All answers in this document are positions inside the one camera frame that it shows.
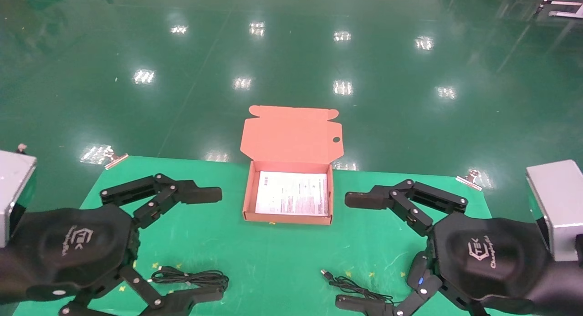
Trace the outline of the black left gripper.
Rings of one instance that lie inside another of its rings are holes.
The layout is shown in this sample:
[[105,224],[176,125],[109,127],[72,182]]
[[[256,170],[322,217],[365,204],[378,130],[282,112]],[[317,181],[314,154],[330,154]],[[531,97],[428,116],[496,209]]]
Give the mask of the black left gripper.
[[[220,187],[199,187],[194,180],[175,180],[162,173],[119,184],[100,192],[104,206],[63,208],[22,216],[0,251],[0,301],[54,301],[75,296],[61,316],[106,316],[89,303],[121,281],[147,304],[142,316],[188,316],[199,303],[219,301],[220,286],[175,291],[162,296],[131,266],[137,258],[138,229],[148,228],[177,204],[222,200]],[[143,199],[133,217],[120,207]]]

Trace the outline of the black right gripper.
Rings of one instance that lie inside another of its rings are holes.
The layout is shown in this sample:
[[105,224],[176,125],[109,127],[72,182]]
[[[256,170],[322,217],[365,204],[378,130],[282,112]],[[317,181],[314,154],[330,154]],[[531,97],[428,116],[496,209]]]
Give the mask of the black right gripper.
[[[417,254],[408,277],[413,291],[398,304],[346,277],[336,277],[339,289],[359,295],[338,295],[337,308],[365,316],[412,316],[440,291],[463,310],[480,303],[511,314],[534,312],[528,295],[551,260],[536,224],[466,216],[466,198],[412,179],[374,185],[369,192],[347,192],[344,203],[350,208],[391,210],[415,233],[429,237],[434,273],[427,254]],[[449,216],[434,225],[419,204]]]

